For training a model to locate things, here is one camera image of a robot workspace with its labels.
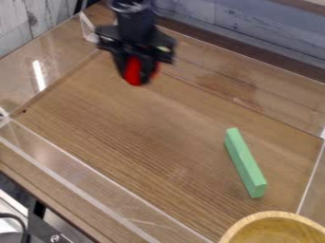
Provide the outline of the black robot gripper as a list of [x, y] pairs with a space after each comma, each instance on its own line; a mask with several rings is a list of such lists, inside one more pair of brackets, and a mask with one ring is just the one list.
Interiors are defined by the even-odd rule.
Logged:
[[141, 63], [141, 83], [149, 84], [160, 72], [161, 62], [172, 64], [176, 55], [176, 39], [157, 27], [157, 14], [152, 9], [138, 12], [115, 12], [117, 24], [98, 26], [98, 46], [113, 53], [121, 77], [128, 70], [129, 55], [153, 58]]

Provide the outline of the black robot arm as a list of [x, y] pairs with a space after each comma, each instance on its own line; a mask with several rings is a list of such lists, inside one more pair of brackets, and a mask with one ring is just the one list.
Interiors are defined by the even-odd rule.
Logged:
[[115, 25], [95, 28], [98, 47], [107, 50], [130, 85], [149, 84], [160, 64], [173, 64], [177, 40], [157, 26], [154, 0], [113, 0]]

